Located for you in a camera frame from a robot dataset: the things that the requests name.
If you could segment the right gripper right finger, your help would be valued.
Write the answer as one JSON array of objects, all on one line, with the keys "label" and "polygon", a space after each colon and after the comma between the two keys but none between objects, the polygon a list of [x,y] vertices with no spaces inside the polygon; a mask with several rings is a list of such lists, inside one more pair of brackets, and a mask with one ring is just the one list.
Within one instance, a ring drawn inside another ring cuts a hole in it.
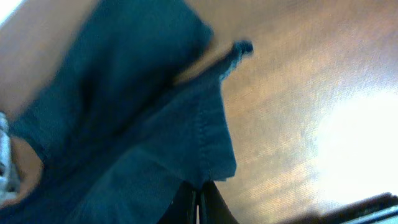
[{"label": "right gripper right finger", "polygon": [[206,182],[199,194],[200,224],[239,224],[214,182]]}]

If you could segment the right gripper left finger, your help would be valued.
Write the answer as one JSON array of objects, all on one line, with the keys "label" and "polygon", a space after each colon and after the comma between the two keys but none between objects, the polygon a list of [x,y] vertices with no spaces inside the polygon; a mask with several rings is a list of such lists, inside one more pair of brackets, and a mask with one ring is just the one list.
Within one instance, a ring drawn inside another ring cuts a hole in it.
[{"label": "right gripper left finger", "polygon": [[187,182],[182,182],[174,199],[157,224],[196,224],[197,191]]}]

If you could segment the navy blue shorts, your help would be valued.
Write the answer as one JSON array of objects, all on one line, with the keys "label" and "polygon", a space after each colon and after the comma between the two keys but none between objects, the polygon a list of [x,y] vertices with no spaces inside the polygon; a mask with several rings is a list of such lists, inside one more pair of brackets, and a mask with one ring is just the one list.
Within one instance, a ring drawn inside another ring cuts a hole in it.
[{"label": "navy blue shorts", "polygon": [[220,47],[184,1],[27,1],[1,28],[1,112],[17,197],[2,223],[157,223],[182,182],[236,160],[221,84],[252,43]]}]

